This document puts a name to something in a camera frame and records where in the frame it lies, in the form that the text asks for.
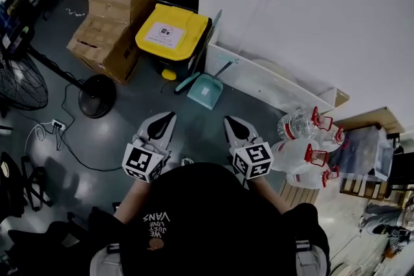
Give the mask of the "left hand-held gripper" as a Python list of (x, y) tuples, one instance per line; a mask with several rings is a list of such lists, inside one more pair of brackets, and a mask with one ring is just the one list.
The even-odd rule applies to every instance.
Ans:
[(168, 145), (177, 115), (162, 112), (144, 120), (125, 149), (122, 168), (126, 175), (146, 183), (156, 180), (170, 158)]

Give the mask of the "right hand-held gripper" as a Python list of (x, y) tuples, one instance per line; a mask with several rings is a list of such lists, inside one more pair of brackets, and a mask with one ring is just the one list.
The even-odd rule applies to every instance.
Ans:
[(232, 154), (232, 165), (247, 180), (267, 175), (274, 156), (268, 142), (262, 143), (256, 128), (241, 118), (225, 116), (224, 129), (230, 146), (237, 148)]

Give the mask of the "teal dustpan with metal handle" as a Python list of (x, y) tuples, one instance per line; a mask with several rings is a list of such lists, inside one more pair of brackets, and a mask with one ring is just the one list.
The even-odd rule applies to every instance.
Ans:
[(209, 110), (213, 110), (223, 91), (223, 83), (220, 81), (219, 75), (231, 65), (238, 64), (239, 61), (228, 56), (220, 56), (220, 58), (226, 61), (225, 65), (213, 76), (207, 73), (200, 74), (187, 93), (189, 99)]

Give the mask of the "person's right forearm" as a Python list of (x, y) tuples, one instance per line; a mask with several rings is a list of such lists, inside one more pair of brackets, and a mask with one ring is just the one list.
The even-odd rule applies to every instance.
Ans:
[(249, 190), (268, 200), (281, 214), (290, 210), (290, 206), (274, 191), (264, 176), (248, 180)]

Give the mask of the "person's left forearm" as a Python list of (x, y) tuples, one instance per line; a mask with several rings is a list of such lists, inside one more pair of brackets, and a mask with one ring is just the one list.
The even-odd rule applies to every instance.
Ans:
[(114, 217), (123, 224), (132, 221), (145, 204), (151, 184), (141, 180), (135, 180), (127, 195), (118, 206)]

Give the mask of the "white basin panel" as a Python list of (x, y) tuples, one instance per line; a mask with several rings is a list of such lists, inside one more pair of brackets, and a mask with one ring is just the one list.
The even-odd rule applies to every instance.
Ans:
[(232, 64), (218, 75), (221, 82), (259, 99), (283, 112), (317, 107), (321, 112), (334, 109), (336, 89), (316, 95), (276, 72), (220, 46), (207, 46), (205, 72), (215, 75), (229, 61)]

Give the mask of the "black standing fan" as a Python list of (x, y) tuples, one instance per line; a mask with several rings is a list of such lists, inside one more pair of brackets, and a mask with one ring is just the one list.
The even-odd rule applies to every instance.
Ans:
[(97, 74), (84, 81), (77, 80), (32, 46), (15, 54), (0, 47), (0, 99), (5, 100), (9, 107), (36, 111), (47, 106), (49, 91), (34, 60), (79, 88), (78, 105), (86, 117), (101, 118), (112, 109), (116, 100), (116, 87), (112, 79)]

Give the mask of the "black trash bin yellow lid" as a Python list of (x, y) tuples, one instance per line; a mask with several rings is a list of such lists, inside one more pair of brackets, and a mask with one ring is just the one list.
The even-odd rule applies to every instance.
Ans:
[(149, 55), (158, 73), (168, 70), (176, 80), (184, 81), (195, 71), (211, 28), (209, 17), (157, 3), (135, 42)]

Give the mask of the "large cardboard box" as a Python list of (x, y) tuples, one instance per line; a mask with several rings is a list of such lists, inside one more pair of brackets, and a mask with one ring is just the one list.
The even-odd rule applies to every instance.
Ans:
[(141, 17), (132, 23), (87, 15), (67, 48), (82, 63), (119, 84), (129, 83), (140, 57), (135, 42)]

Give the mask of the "small cardboard piece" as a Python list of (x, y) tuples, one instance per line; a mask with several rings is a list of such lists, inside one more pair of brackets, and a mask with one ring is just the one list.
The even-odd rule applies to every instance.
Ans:
[(336, 88), (335, 92), (335, 99), (334, 99), (334, 108), (338, 108), (344, 103), (348, 102), (350, 99), (350, 96), (343, 92), (342, 90)]

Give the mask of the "large cardboard sheet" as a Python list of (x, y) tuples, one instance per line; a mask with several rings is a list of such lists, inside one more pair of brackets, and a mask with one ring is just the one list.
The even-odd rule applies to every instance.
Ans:
[(389, 107), (382, 107), (373, 111), (359, 114), (344, 120), (334, 122), (335, 126), (343, 127), (345, 131), (379, 125), (383, 127), (388, 134), (405, 132), (405, 129), (391, 112)]

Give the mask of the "black office chair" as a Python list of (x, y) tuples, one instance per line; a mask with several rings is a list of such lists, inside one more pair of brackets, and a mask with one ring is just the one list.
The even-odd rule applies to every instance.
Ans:
[(43, 233), (11, 229), (6, 251), (21, 276), (89, 276), (101, 249), (117, 244), (124, 225), (113, 215), (92, 208), (87, 227), (73, 220), (54, 221)]

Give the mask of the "pile of mixed clutter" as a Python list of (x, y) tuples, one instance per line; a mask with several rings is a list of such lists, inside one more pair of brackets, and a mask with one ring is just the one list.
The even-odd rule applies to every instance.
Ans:
[(360, 232), (381, 234), (389, 237), (389, 247), (398, 253), (414, 243), (414, 194), (403, 208), (378, 205), (372, 202), (365, 207), (358, 221)]

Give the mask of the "black metal bracket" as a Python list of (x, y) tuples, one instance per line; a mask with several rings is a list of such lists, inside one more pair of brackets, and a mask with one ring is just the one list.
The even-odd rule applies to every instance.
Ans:
[(404, 148), (400, 144), (399, 133), (387, 134), (387, 139), (392, 143), (394, 154), (402, 154), (404, 152)]

